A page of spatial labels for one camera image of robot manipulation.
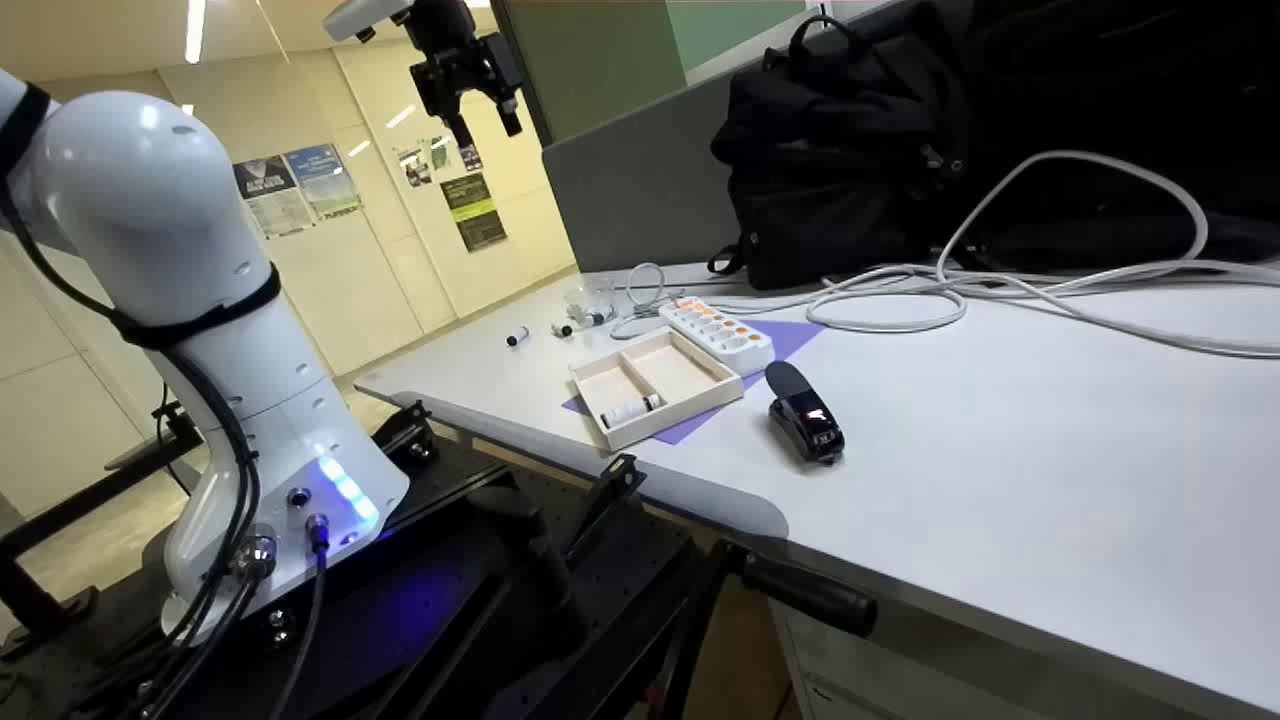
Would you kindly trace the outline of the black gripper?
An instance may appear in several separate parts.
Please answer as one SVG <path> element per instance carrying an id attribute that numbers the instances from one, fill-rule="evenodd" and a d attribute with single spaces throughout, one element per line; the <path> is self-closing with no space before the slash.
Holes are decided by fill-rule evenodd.
<path id="1" fill-rule="evenodd" d="M 478 32 L 462 0 L 410 0 L 403 32 L 423 52 L 410 66 L 410 83 L 423 109 L 443 114 L 459 148 L 475 148 L 459 111 L 462 92 L 484 92 L 507 134 L 525 132 L 516 95 L 525 71 L 504 32 Z"/>

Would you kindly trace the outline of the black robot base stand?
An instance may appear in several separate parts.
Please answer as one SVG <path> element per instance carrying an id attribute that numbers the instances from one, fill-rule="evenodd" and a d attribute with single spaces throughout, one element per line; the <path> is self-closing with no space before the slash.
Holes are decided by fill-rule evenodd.
<path id="1" fill-rule="evenodd" d="M 410 494 L 382 541 L 165 666 L 161 579 L 108 587 L 5 665 L 5 720 L 618 720 L 681 715 L 722 561 L 638 502 L 612 464 L 591 492 L 540 483 L 386 429 Z"/>

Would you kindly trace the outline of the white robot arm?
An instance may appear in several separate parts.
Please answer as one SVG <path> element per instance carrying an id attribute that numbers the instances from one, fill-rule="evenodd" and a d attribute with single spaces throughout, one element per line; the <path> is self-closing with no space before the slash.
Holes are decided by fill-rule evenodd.
<path id="1" fill-rule="evenodd" d="M 172 385 L 206 464 L 167 531 L 161 627 L 178 642 L 365 553 L 408 471 L 354 425 L 238 201 L 219 134 L 143 92 L 54 100 L 0 75 L 5 228 L 73 252 L 80 304 Z"/>

